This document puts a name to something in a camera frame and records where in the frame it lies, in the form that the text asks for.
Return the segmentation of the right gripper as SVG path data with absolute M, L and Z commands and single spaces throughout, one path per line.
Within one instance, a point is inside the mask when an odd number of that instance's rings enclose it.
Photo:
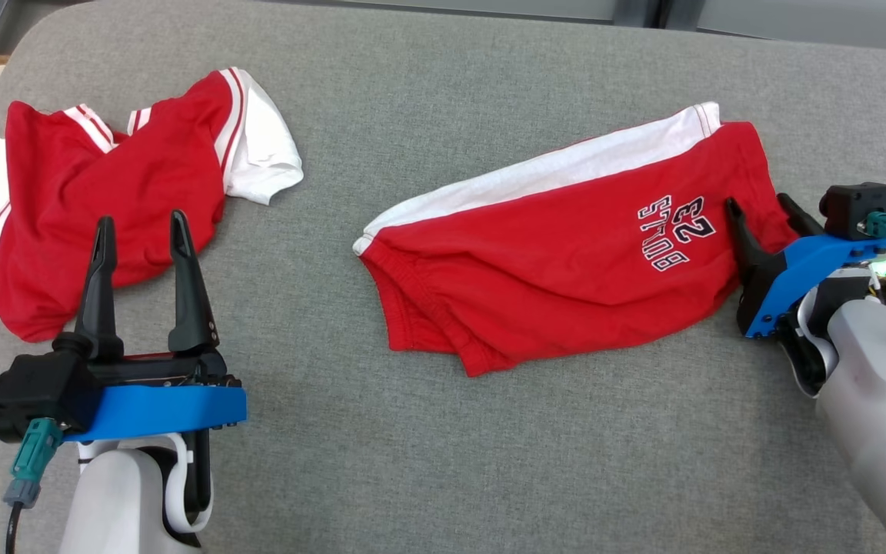
M 825 234 L 825 229 L 787 193 L 778 193 L 788 227 L 799 236 Z M 826 338 L 816 336 L 810 319 L 817 288 L 834 271 L 813 257 L 789 259 L 781 253 L 785 243 L 785 220 L 780 209 L 758 218 L 758 232 L 750 228 L 748 215 L 736 199 L 724 201 L 734 261 L 745 280 L 736 323 L 741 334 L 752 339 L 771 338 L 783 347 L 801 391 L 819 396 L 838 355 Z

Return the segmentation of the grey fabric padded work surface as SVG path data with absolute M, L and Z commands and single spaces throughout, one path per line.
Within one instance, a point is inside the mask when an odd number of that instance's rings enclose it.
M 123 129 L 219 67 L 280 106 L 305 179 L 226 203 L 201 256 L 250 417 L 212 433 L 217 554 L 886 554 L 777 344 L 717 315 L 470 379 L 392 352 L 351 250 L 409 197 L 715 101 L 808 211 L 886 183 L 886 50 L 330 5 L 98 0 L 30 28 L 15 99 Z M 38 353 L 0 322 L 0 372 Z M 0 442 L 0 554 L 14 446 Z

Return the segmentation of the grey wall panel post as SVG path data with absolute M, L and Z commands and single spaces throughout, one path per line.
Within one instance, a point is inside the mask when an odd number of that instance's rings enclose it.
M 611 22 L 618 27 L 695 32 L 707 0 L 615 0 Z

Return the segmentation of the red white basketball jersey shirt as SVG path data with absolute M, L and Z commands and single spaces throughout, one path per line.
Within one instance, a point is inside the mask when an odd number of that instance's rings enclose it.
M 126 132 L 84 104 L 46 113 L 12 102 L 0 139 L 0 320 L 42 342 L 74 318 L 102 217 L 116 225 L 113 283 L 133 286 L 172 265 L 176 209 L 201 250 L 226 197 L 267 205 L 303 176 L 280 110 L 240 68 L 133 110 Z

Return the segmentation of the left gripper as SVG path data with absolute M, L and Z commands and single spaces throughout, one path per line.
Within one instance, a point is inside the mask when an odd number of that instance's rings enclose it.
M 75 322 L 76 333 L 60 334 L 58 346 L 73 347 L 77 353 L 87 350 L 87 366 L 101 382 L 103 390 L 124 385 L 242 388 L 239 379 L 228 374 L 224 358 L 217 351 L 217 324 L 188 220 L 180 209 L 170 215 L 169 251 L 175 267 L 175 327 L 168 334 L 169 353 L 122 355 L 112 284 L 118 263 L 116 234 L 110 216 L 101 217 L 96 225 L 92 256 Z M 133 455 L 138 462 L 154 464 L 162 477 L 162 490 L 148 485 L 145 491 L 162 502 L 166 532 L 197 533 L 207 526 L 215 498 L 210 431 L 224 427 L 136 438 L 147 439 L 148 444 L 134 449 Z M 103 462 L 113 462 L 114 452 L 126 441 L 78 442 L 81 473 L 94 474 L 98 479 L 108 478 L 117 491 L 126 491 L 127 486 L 114 476 L 113 469 L 102 468 Z

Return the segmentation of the red shorts with white stripe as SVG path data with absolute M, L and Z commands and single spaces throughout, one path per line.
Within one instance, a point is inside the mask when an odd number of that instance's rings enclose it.
M 480 376 L 714 315 L 739 284 L 729 199 L 763 249 L 797 238 L 756 128 L 704 102 L 407 199 L 352 249 L 391 349 Z

